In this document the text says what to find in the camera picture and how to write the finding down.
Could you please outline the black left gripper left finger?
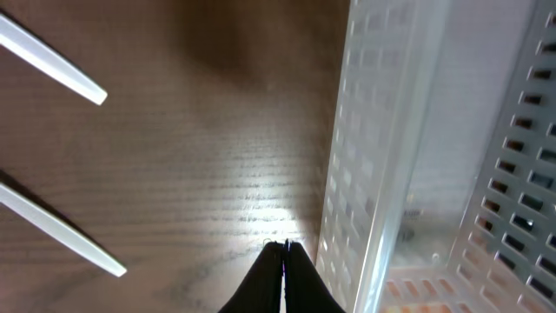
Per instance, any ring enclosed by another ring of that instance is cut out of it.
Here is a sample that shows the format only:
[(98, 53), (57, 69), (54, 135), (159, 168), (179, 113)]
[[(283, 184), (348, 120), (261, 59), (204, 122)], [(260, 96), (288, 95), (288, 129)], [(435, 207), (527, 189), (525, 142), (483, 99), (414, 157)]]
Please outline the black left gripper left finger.
[(219, 313), (279, 313), (283, 275), (282, 243), (266, 243), (234, 295)]

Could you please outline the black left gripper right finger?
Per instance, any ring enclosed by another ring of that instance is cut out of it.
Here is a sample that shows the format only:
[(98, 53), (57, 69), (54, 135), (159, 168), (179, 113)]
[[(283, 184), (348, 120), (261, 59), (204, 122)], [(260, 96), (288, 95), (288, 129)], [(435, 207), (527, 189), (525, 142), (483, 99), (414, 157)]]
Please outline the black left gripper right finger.
[(284, 270), (287, 313), (344, 313), (300, 243), (286, 241)]

